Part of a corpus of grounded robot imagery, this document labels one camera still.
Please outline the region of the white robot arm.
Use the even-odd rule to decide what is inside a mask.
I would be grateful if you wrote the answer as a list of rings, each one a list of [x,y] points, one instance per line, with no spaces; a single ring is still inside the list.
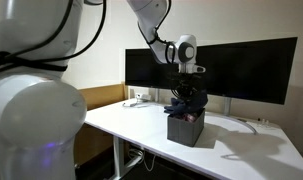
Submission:
[[[0,0],[0,180],[76,180],[87,105],[61,77],[83,6],[106,1]]]

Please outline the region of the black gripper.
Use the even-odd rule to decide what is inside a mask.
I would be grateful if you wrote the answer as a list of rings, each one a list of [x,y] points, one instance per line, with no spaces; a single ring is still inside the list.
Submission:
[[[170,89],[173,95],[184,101],[191,101],[201,95],[201,77],[197,74],[171,73]]]

